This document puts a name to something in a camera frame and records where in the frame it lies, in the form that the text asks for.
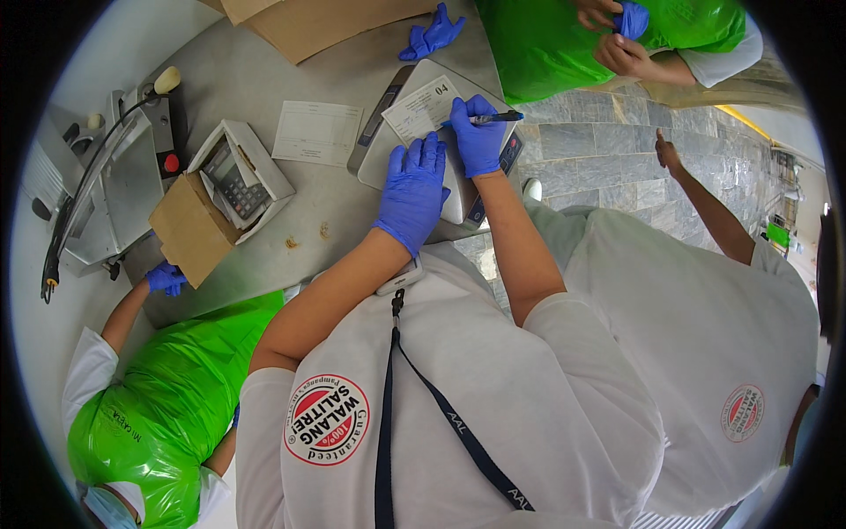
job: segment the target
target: calculator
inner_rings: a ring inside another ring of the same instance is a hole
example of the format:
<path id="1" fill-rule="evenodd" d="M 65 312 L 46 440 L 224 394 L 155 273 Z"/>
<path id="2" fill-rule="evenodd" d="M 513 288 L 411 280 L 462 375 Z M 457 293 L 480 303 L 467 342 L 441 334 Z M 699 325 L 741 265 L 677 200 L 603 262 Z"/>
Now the calculator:
<path id="1" fill-rule="evenodd" d="M 217 152 L 203 171 L 238 216 L 246 219 L 256 210 L 263 209 L 270 194 L 261 183 L 248 185 L 244 182 L 225 137 L 218 145 Z"/>

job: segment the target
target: white shoe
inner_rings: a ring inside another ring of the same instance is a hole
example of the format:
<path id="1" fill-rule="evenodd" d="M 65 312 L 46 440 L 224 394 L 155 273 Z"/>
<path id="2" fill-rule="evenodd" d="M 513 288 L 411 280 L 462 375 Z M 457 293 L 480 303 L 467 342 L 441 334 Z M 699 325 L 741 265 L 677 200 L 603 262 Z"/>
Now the white shoe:
<path id="1" fill-rule="evenodd" d="M 523 184 L 523 202 L 527 199 L 541 201 L 543 196 L 543 185 L 539 179 L 528 179 Z"/>

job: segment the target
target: forearm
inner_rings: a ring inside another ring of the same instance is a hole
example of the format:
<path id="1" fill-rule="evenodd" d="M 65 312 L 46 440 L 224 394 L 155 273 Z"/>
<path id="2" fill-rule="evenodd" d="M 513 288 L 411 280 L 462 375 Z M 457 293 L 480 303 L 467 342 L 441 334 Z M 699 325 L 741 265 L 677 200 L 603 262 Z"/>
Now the forearm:
<path id="1" fill-rule="evenodd" d="M 229 464 L 232 463 L 232 458 L 235 456 L 235 438 L 238 436 L 238 428 L 231 427 L 220 443 L 217 444 L 214 451 L 211 452 L 209 458 L 203 461 L 202 465 L 210 469 L 215 474 L 223 477 Z"/>
<path id="2" fill-rule="evenodd" d="M 485 202 L 497 265 L 503 276 L 514 322 L 523 326 L 529 312 L 549 295 L 566 292 L 558 265 L 514 193 L 503 171 L 473 178 Z"/>
<path id="3" fill-rule="evenodd" d="M 690 198 L 722 253 L 737 262 L 751 264 L 755 241 L 749 237 L 740 221 L 699 181 L 690 176 L 684 166 L 679 164 L 670 168 L 670 174 Z"/>
<path id="4" fill-rule="evenodd" d="M 326 270 L 273 317 L 255 348 L 250 372 L 270 366 L 296 370 L 364 298 L 411 259 L 388 233 L 371 229 L 347 256 Z"/>
<path id="5" fill-rule="evenodd" d="M 660 52 L 653 55 L 652 68 L 643 80 L 666 83 L 677 86 L 693 86 L 696 78 L 690 72 L 690 67 L 676 52 Z"/>
<path id="6" fill-rule="evenodd" d="M 114 307 L 112 314 L 106 320 L 100 335 L 106 343 L 112 346 L 116 354 L 124 347 L 129 331 L 135 325 L 135 319 L 144 305 L 144 300 L 150 294 L 150 284 L 144 278 Z"/>

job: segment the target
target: yellow stripe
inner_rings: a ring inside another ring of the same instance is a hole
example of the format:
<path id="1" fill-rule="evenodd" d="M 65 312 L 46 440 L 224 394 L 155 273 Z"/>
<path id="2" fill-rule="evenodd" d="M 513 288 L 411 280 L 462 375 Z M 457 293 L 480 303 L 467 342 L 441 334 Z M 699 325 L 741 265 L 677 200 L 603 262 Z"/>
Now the yellow stripe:
<path id="1" fill-rule="evenodd" d="M 764 136 L 764 137 L 765 137 L 768 141 L 771 141 L 771 140 L 772 140 L 772 138 L 770 137 L 770 135 L 769 135 L 769 134 L 767 134 L 766 132 L 764 132 L 764 131 L 761 129 L 761 127 L 759 127 L 758 125 L 756 125 L 756 124 L 752 123 L 752 120 L 751 120 L 751 119 L 747 118 L 746 116 L 744 116 L 742 113 L 738 112 L 737 110 L 734 110 L 734 109 L 733 109 L 733 108 L 731 108 L 729 105 L 714 105 L 714 106 L 715 106 L 715 107 L 717 107 L 717 108 L 719 108 L 720 110 L 722 110 L 723 112 L 725 112 L 725 113 L 726 113 L 726 114 L 728 114 L 729 116 L 732 116 L 733 118 L 739 119 L 740 121 L 742 121 L 742 122 L 744 122 L 745 124 L 749 125 L 749 126 L 750 126 L 750 127 L 751 127 L 754 131 L 755 131 L 755 132 L 757 132 L 758 134 L 760 134 L 760 135 Z"/>

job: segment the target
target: hand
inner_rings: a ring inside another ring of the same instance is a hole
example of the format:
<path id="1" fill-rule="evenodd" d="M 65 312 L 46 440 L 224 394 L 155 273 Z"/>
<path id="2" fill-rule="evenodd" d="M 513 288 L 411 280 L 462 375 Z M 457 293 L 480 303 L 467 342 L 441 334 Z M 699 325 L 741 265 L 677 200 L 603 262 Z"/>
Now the hand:
<path id="1" fill-rule="evenodd" d="M 613 21 L 605 16 L 605 13 L 621 14 L 623 12 L 623 5 L 613 0 L 573 0 L 573 4 L 578 10 L 576 18 L 579 19 L 579 23 L 586 30 L 591 31 L 599 31 L 600 28 L 594 26 L 590 19 L 609 30 L 616 29 Z"/>
<path id="2" fill-rule="evenodd" d="M 472 96 L 466 103 L 460 97 L 453 99 L 449 120 L 455 129 L 459 154 L 464 161 L 464 176 L 467 178 L 499 169 L 499 147 L 503 144 L 505 122 L 491 121 L 482 125 L 470 122 L 470 116 L 490 116 L 495 113 L 497 110 L 481 94 Z"/>
<path id="3" fill-rule="evenodd" d="M 411 26 L 409 46 L 399 53 L 399 60 L 416 61 L 438 48 L 446 46 L 459 35 L 465 21 L 464 17 L 459 17 L 455 21 L 455 25 L 453 25 L 449 19 L 449 15 L 447 15 L 446 4 L 443 2 L 439 3 L 435 12 L 435 18 L 425 33 L 423 32 L 425 28 L 422 25 Z"/>
<path id="4" fill-rule="evenodd" d="M 159 263 L 146 274 L 146 277 L 147 283 L 150 284 L 150 292 L 164 290 L 165 295 L 179 295 L 182 291 L 182 283 L 188 282 L 188 279 L 167 261 Z"/>
<path id="5" fill-rule="evenodd" d="M 658 138 L 658 141 L 655 142 L 658 163 L 663 168 L 669 168 L 670 175 L 672 176 L 677 168 L 682 167 L 682 161 L 678 158 L 676 146 L 671 141 L 664 141 L 664 133 L 661 132 L 661 129 L 658 129 L 655 134 Z"/>
<path id="6" fill-rule="evenodd" d="M 388 232 L 417 257 L 449 196 L 449 189 L 443 187 L 447 144 L 430 132 L 426 141 L 412 141 L 405 158 L 404 154 L 405 147 L 396 146 L 387 160 L 382 204 L 373 226 Z"/>
<path id="7" fill-rule="evenodd" d="M 646 48 L 619 34 L 599 37 L 593 58 L 617 75 L 647 80 L 655 77 L 656 65 Z"/>

